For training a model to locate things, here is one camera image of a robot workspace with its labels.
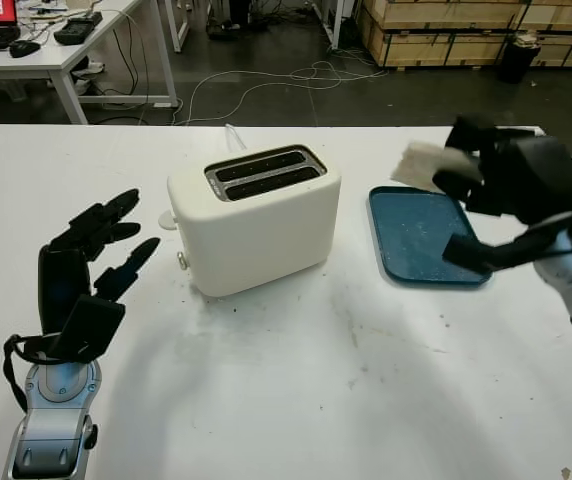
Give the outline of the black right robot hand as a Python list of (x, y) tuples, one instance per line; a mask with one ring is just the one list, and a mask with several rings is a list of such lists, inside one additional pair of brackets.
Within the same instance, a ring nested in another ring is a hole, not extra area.
[(445, 145), (479, 154), (479, 180), (452, 167), (438, 169), (432, 178), (467, 210), (512, 215), (527, 226), (572, 212), (572, 156), (557, 138), (499, 128), (480, 115), (460, 115)]

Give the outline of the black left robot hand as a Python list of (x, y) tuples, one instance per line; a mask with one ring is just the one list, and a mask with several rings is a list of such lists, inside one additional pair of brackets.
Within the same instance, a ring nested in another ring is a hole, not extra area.
[(140, 224), (123, 220), (138, 202), (139, 191), (130, 189), (105, 204), (95, 203), (41, 248), (38, 308), (45, 334), (99, 336), (116, 332), (125, 316), (125, 306), (119, 299), (138, 279), (139, 270), (155, 252), (160, 239), (145, 240), (123, 264), (107, 268), (96, 280), (90, 277), (89, 264), (107, 245), (140, 232)]

